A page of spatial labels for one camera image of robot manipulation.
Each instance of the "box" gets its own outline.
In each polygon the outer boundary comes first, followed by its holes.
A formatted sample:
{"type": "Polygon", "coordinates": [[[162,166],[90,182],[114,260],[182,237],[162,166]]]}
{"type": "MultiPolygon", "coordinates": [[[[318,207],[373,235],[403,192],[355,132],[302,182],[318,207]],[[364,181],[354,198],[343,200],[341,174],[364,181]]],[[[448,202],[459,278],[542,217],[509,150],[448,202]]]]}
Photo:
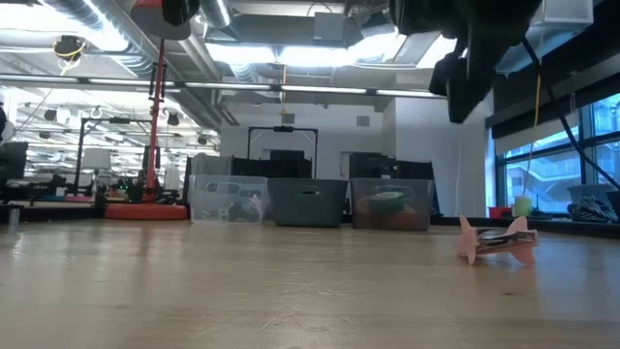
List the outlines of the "box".
{"type": "Polygon", "coordinates": [[[262,223],[269,205],[267,178],[191,175],[192,221],[262,223]]]}
{"type": "Polygon", "coordinates": [[[432,180],[355,178],[351,191],[356,229],[425,232],[430,227],[432,180]]]}
{"type": "Polygon", "coordinates": [[[337,228],[342,223],[348,181],[270,179],[268,186],[275,224],[337,228]]]}

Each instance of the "red pole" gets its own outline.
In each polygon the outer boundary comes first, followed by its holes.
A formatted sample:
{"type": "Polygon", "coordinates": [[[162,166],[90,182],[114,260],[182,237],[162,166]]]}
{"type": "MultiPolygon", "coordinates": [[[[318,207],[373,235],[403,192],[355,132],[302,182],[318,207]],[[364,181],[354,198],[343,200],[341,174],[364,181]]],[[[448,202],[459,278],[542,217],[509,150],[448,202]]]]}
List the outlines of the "red pole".
{"type": "Polygon", "coordinates": [[[164,53],[166,41],[162,39],[159,44],[159,62],[157,64],[157,78],[155,80],[155,96],[153,98],[153,108],[151,115],[151,144],[148,153],[148,170],[146,175],[146,190],[142,200],[152,202],[155,199],[155,148],[157,147],[157,119],[159,117],[159,103],[162,95],[162,81],[164,80],[164,53]]]}

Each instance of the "computer monitor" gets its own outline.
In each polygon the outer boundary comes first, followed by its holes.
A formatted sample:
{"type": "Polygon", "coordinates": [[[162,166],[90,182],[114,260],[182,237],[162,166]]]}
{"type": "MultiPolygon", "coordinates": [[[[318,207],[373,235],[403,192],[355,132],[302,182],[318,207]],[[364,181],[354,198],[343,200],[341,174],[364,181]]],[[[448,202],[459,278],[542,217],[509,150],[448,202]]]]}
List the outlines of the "computer monitor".
{"type": "Polygon", "coordinates": [[[23,179],[28,143],[4,143],[0,146],[0,179],[23,179]]]}

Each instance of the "pink cardboard toy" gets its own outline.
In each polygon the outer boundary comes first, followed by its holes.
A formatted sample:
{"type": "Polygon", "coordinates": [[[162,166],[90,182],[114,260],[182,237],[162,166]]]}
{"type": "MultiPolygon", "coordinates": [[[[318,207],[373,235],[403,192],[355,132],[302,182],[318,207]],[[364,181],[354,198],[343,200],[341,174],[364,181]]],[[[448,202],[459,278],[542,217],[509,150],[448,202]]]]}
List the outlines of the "pink cardboard toy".
{"type": "Polygon", "coordinates": [[[518,217],[508,227],[505,234],[485,237],[484,234],[496,231],[495,229],[472,228],[467,218],[460,216],[461,236],[458,239],[456,253],[459,257],[467,257],[471,266],[476,256],[509,252],[519,262],[526,266],[533,266],[534,253],[532,249],[539,244],[539,234],[535,230],[527,229],[527,218],[518,217]]]}

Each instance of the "red base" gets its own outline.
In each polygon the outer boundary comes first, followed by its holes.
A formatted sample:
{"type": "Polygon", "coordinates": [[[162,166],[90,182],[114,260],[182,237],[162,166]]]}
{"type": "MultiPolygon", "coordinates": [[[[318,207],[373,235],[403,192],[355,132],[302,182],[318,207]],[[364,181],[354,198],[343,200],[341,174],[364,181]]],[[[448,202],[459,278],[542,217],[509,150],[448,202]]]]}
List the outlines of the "red base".
{"type": "Polygon", "coordinates": [[[185,206],[155,204],[113,204],[106,208],[106,218],[138,220],[185,220],[185,206]]]}

